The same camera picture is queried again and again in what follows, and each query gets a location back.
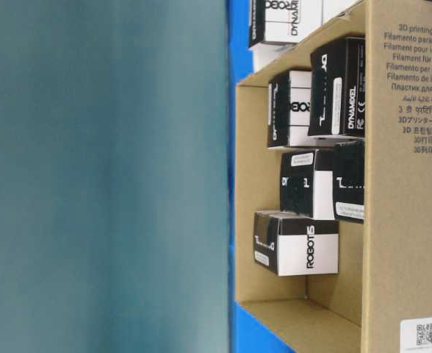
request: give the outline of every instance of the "cardboard box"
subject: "cardboard box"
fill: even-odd
[[[333,220],[334,152],[312,149],[281,158],[280,208],[317,220]]]
[[[339,143],[334,148],[335,219],[364,221],[364,142]]]
[[[310,138],[311,71],[288,71],[268,84],[269,149],[333,146],[332,140]]]
[[[253,225],[253,258],[279,276],[336,274],[339,224],[294,213],[260,211]]]
[[[403,31],[398,24],[406,25]],[[405,92],[406,85],[387,78],[397,51],[385,48],[391,43],[384,39],[389,31],[417,37],[404,55],[423,60],[429,55],[414,54],[414,47],[432,50],[418,44],[418,37],[432,38],[427,29],[432,1],[361,1],[237,88],[235,296],[297,353],[414,352],[406,351],[417,348],[409,323],[416,340],[417,325],[432,322],[432,154],[415,142],[422,140],[414,134],[421,127],[399,119],[404,97],[415,96],[415,108],[419,96],[431,101],[432,92]],[[278,277],[253,261],[253,214],[279,209],[282,153],[266,146],[268,82],[293,68],[312,68],[316,48],[352,34],[367,41],[364,224],[339,222],[337,275]],[[432,71],[432,60],[414,65]]]
[[[251,0],[249,47],[299,43],[322,23],[322,0]]]
[[[364,38],[334,40],[311,54],[309,136],[364,137],[366,51]]]
[[[323,24],[355,4],[355,0],[323,0]]]

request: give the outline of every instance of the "box logo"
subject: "box logo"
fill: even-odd
[[[338,176],[336,180],[339,182],[339,189],[364,189],[364,185],[343,185],[343,176]]]
[[[311,111],[311,102],[310,101],[294,101],[293,103],[291,103],[291,111],[294,113],[310,112]]]
[[[265,1],[266,10],[291,11],[291,35],[298,35],[298,25],[301,22],[300,0],[291,1]]]
[[[348,108],[348,129],[355,129],[355,113],[356,113],[356,86],[350,89],[350,100]]]
[[[276,97],[278,94],[278,83],[275,85],[275,88],[273,89],[273,98],[272,98],[272,105],[273,105],[273,111],[272,111],[272,117],[273,117],[273,140],[278,140],[278,130],[276,129]]]
[[[270,245],[263,244],[263,242],[260,241],[259,236],[256,235],[256,236],[255,236],[255,242],[256,242],[257,245],[259,245],[259,246],[261,246],[261,247],[263,247],[263,248],[269,249],[269,250],[271,250],[272,252],[275,251],[275,242],[274,242],[274,241],[272,241],[272,243],[271,243]]]
[[[307,227],[307,262],[306,268],[314,268],[315,226]]]
[[[328,59],[327,54],[324,54],[321,58],[322,69],[325,72],[325,77],[324,77],[324,110],[323,110],[323,114],[319,117],[319,126],[322,126],[322,122],[324,122],[325,120],[325,106],[327,105],[327,101],[326,101],[327,96],[325,95],[327,91],[327,59]]]

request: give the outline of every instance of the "small product box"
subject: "small product box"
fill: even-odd
[[[330,42],[311,54],[312,95],[309,136],[364,138],[364,38]]]
[[[269,149],[333,146],[335,140],[310,138],[311,71],[288,71],[268,85]]]
[[[279,276],[337,274],[339,224],[294,213],[255,214],[254,260]]]
[[[315,220],[333,220],[331,149],[285,153],[281,158],[280,205]]]
[[[322,23],[323,0],[251,0],[249,47],[299,43]]]
[[[323,24],[355,4],[357,0],[324,0]]]
[[[364,142],[339,143],[334,148],[335,219],[364,222]]]

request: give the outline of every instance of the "sticker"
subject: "sticker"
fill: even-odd
[[[364,205],[362,204],[346,204],[344,202],[337,202],[335,204],[337,215],[344,217],[364,219]]]
[[[334,91],[332,92],[332,135],[340,133],[340,113],[342,111],[342,78],[334,80]]]
[[[291,158],[291,166],[311,165],[314,162],[314,153],[296,154]]]
[[[272,84],[268,85],[268,126],[272,124]]]
[[[400,353],[432,353],[432,318],[400,323]]]
[[[253,252],[255,254],[255,260],[260,263],[263,263],[265,266],[269,266],[270,260],[267,255],[262,254],[261,252]]]

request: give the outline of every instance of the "qr code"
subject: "qr code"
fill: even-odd
[[[417,345],[427,346],[432,344],[432,324],[417,325]]]

